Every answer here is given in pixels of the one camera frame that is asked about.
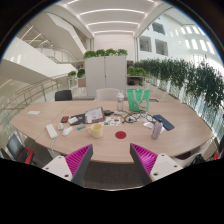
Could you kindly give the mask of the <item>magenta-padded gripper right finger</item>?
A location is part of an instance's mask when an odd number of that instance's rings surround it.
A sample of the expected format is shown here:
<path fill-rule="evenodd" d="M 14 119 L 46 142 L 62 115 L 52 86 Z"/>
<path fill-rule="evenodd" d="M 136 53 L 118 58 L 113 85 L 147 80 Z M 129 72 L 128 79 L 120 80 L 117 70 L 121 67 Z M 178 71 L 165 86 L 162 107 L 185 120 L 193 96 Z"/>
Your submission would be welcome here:
<path fill-rule="evenodd" d="M 130 154 L 137 169 L 137 173 L 144 185 L 182 169 L 182 167 L 167 154 L 155 154 L 134 143 L 130 144 Z"/>

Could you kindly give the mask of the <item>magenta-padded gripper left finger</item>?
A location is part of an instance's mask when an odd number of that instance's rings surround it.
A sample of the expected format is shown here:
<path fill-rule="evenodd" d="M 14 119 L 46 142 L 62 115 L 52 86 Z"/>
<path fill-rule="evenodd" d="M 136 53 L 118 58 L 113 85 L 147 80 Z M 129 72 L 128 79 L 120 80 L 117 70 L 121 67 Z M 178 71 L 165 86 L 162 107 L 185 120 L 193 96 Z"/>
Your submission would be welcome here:
<path fill-rule="evenodd" d="M 43 170 L 65 180 L 83 185 L 83 178 L 93 155 L 93 145 L 84 146 L 67 156 L 57 156 L 43 167 Z"/>

